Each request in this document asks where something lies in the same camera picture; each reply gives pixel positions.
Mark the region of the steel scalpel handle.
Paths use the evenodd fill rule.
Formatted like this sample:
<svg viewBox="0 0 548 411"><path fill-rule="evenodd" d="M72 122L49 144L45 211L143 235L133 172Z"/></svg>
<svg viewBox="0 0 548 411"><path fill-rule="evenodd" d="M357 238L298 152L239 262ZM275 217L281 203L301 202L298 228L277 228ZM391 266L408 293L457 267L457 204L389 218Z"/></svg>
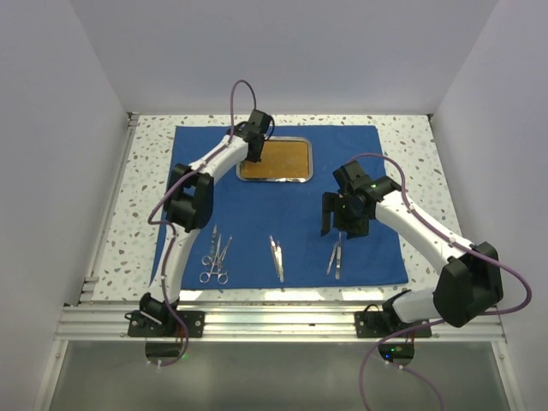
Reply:
<svg viewBox="0 0 548 411"><path fill-rule="evenodd" d="M275 247L275 256L277 260L277 272L278 276L283 276L283 254L282 254L282 248L280 241L277 241L276 247Z"/></svg>
<svg viewBox="0 0 548 411"><path fill-rule="evenodd" d="M283 283L284 282L283 254L282 254L281 245L278 241L275 241L271 235L269 236L269 242L271 247L272 258L277 271L277 277L279 278L279 281Z"/></svg>

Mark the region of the steel scissors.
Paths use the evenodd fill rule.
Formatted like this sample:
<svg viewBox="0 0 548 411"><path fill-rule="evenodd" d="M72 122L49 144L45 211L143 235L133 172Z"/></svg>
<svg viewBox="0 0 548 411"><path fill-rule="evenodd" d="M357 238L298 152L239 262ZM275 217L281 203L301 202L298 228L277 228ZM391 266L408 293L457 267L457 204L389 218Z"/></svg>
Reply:
<svg viewBox="0 0 548 411"><path fill-rule="evenodd" d="M202 258L202 265L210 265L217 260L217 225L215 224L211 233L210 251Z"/></svg>

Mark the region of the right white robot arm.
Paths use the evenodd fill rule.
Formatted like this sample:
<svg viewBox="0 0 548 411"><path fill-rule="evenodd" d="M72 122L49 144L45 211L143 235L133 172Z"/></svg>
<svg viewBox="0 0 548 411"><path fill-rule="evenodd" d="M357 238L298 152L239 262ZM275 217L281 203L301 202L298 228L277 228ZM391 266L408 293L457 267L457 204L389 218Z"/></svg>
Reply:
<svg viewBox="0 0 548 411"><path fill-rule="evenodd" d="M388 176L373 180L355 161L333 176L338 190L322 195L322 235L337 229L349 239L364 237L377 220L418 250L438 274L435 287L402 291L368 314L367 323L395 337L430 319L460 328L502 300L498 254L490 243L474 245L433 217L422 217L400 184Z"/></svg>

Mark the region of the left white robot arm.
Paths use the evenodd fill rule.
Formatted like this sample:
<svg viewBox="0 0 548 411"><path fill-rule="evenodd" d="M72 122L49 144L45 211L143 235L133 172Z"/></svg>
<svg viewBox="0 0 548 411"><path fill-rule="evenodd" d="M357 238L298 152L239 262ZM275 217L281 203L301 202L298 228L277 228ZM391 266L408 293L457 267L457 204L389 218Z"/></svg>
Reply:
<svg viewBox="0 0 548 411"><path fill-rule="evenodd" d="M210 221L215 184L244 160L258 163L272 116L252 110L245 122L232 124L230 131L203 157L191 164L177 164L170 173L168 189L151 216L152 225L164 225L166 235L158 268L149 291L140 300L140 315L156 334L165 337L183 327L176 313L182 274L194 241Z"/></svg>

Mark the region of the metal instrument tray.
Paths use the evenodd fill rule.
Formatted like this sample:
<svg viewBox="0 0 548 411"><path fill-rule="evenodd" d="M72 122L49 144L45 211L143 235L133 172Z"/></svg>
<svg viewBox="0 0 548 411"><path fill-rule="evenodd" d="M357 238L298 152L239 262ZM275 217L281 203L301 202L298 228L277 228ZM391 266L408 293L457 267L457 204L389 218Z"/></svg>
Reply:
<svg viewBox="0 0 548 411"><path fill-rule="evenodd" d="M244 182L304 183L312 179L313 170L310 140L281 136L266 141L260 162L242 161L236 175Z"/></svg>

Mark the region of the aluminium mounting rail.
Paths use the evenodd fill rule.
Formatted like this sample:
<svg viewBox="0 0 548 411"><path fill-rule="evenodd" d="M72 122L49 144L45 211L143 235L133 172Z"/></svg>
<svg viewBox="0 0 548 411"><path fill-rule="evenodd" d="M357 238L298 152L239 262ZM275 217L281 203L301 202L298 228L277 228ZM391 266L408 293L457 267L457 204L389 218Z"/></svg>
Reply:
<svg viewBox="0 0 548 411"><path fill-rule="evenodd" d="M181 310L205 313L201 342L353 343L359 339L354 314L365 305L348 301L327 304L284 302L247 304L191 301ZM65 307L57 323L58 341L127 341L129 304L84 304Z"/></svg>

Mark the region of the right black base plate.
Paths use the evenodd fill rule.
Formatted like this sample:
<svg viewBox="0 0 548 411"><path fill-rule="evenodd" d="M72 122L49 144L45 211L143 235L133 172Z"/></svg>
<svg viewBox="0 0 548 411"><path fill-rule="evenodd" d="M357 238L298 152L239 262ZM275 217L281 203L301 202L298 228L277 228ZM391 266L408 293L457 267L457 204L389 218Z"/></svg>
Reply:
<svg viewBox="0 0 548 411"><path fill-rule="evenodd" d="M393 312L385 312L377 304L369 304L354 313L354 327L358 338L387 337L397 331L425 324L428 324L427 320L403 322Z"/></svg>

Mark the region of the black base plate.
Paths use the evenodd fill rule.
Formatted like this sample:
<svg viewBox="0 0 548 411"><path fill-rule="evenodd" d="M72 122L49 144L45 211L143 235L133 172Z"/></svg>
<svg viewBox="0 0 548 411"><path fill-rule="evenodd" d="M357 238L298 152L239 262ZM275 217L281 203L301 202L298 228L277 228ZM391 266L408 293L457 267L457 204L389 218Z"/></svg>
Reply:
<svg viewBox="0 0 548 411"><path fill-rule="evenodd" d="M385 312L377 304L369 304L354 313L354 327L358 338L387 337L397 331L425 324L428 324L427 320L403 322L393 312Z"/></svg>
<svg viewBox="0 0 548 411"><path fill-rule="evenodd" d="M202 338L206 323L206 313L202 311L177 311L180 320L187 326L183 330L181 324L171 314L167 320L160 323L149 319L138 310L126 313L124 318L129 322L129 337L189 337Z"/></svg>

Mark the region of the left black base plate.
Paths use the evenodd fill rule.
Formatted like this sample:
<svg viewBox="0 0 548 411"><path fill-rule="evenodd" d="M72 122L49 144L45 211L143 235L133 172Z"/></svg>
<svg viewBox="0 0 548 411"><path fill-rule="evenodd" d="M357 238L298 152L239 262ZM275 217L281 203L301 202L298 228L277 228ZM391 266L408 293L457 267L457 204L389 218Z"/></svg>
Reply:
<svg viewBox="0 0 548 411"><path fill-rule="evenodd" d="M129 322L129 337L189 337L202 338L206 323L206 313L202 311L177 311L180 320L187 326L183 330L181 324L171 314L167 320L160 323L149 319L138 310L126 313L124 318Z"/></svg>

